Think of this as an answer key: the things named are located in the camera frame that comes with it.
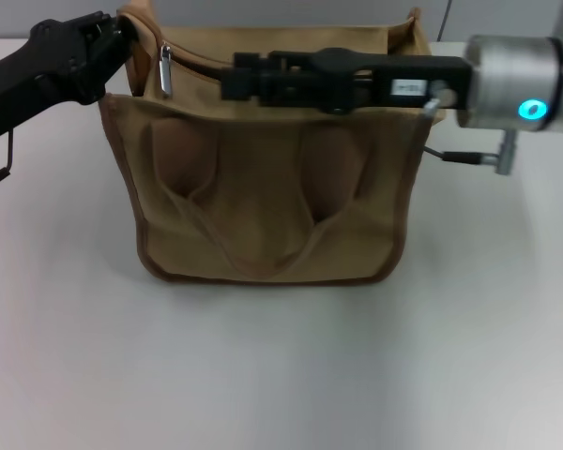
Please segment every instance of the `bag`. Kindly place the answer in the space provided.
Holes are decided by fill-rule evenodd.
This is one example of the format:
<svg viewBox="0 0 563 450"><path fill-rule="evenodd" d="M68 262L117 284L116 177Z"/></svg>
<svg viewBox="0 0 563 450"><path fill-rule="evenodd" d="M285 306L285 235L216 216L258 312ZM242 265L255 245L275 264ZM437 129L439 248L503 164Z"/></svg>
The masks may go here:
<svg viewBox="0 0 563 450"><path fill-rule="evenodd" d="M209 74L235 52L430 54L418 9L390 27L159 27L150 0L118 13L139 35L127 64L134 97L108 95L100 111L147 270L167 281L267 285L369 283L392 272L432 120L420 110L336 117L223 101Z"/></svg>

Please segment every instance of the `white tabletop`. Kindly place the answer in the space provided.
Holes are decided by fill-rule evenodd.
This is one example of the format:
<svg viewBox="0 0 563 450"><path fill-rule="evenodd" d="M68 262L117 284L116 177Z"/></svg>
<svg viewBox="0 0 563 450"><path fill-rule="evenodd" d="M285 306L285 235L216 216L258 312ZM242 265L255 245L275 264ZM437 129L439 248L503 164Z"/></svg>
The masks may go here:
<svg viewBox="0 0 563 450"><path fill-rule="evenodd" d="M429 145L497 143L451 115ZM426 156L379 285L177 286L137 259L97 107L50 109L0 185L2 449L563 450L563 136L512 177Z"/></svg>

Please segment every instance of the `metal zipper pull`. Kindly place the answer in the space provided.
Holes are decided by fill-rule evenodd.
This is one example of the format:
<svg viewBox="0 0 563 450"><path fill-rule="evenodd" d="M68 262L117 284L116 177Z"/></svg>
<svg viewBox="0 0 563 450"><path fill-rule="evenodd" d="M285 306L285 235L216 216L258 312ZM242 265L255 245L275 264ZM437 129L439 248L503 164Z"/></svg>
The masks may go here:
<svg viewBox="0 0 563 450"><path fill-rule="evenodd" d="M160 90L165 95L166 98L170 98L173 95L173 89L171 87L171 47L167 44L163 44L160 47Z"/></svg>

